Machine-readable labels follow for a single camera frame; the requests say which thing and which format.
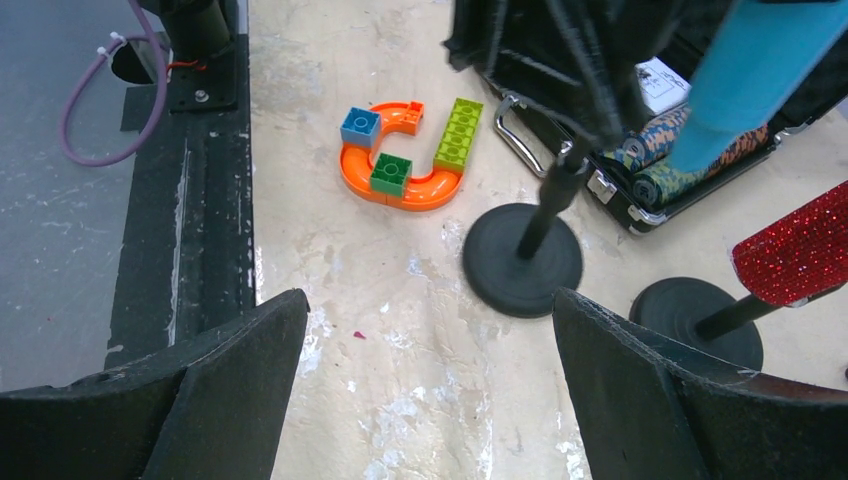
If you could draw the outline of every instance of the lego duplo block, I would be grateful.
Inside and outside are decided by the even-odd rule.
[[[483,104],[457,98],[433,159],[433,166],[462,174],[471,151]]]
[[[374,148],[380,135],[380,114],[353,107],[340,128],[342,141],[365,148]]]
[[[403,133],[407,135],[417,135],[418,126],[421,119],[424,117],[424,104],[419,102],[409,102],[409,108],[403,115],[401,125],[403,125]]]
[[[371,172],[371,189],[387,195],[403,197],[403,191],[406,189],[406,182],[409,181],[411,172],[411,161],[381,153],[377,159],[377,164],[374,165],[374,171]]]

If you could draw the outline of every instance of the blue lego block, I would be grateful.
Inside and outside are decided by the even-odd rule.
[[[373,148],[380,134],[380,114],[353,107],[342,123],[342,141],[360,147]]]

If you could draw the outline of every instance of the green lego block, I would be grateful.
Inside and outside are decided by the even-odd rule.
[[[451,118],[448,120],[451,123],[455,123],[457,125],[464,125],[471,129],[477,127],[477,122],[480,121],[479,117],[475,117],[473,115],[466,115],[464,113],[460,113],[457,111],[451,112]]]
[[[412,162],[401,157],[381,153],[377,165],[371,172],[370,184],[374,191],[403,197],[409,174],[412,172]]]
[[[471,100],[466,100],[464,98],[457,98],[456,102],[453,104],[453,109],[459,110],[460,113],[465,115],[472,115],[480,118],[480,114],[483,113],[483,104],[472,102]]]
[[[439,149],[433,158],[433,166],[456,173],[465,171],[465,164],[471,151],[471,142],[480,123],[483,104],[457,98],[451,110],[451,116],[439,143]]]

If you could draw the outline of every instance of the red sparkly cylinder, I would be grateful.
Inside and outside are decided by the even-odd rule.
[[[848,282],[848,182],[733,248],[739,281],[785,307]]]

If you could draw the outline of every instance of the gray floor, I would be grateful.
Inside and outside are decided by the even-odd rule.
[[[57,126],[112,30],[140,31],[125,2],[0,8],[0,391],[103,368],[133,162],[76,166]],[[131,142],[135,134],[119,132],[126,86],[104,69],[83,96],[72,128],[81,154]]]

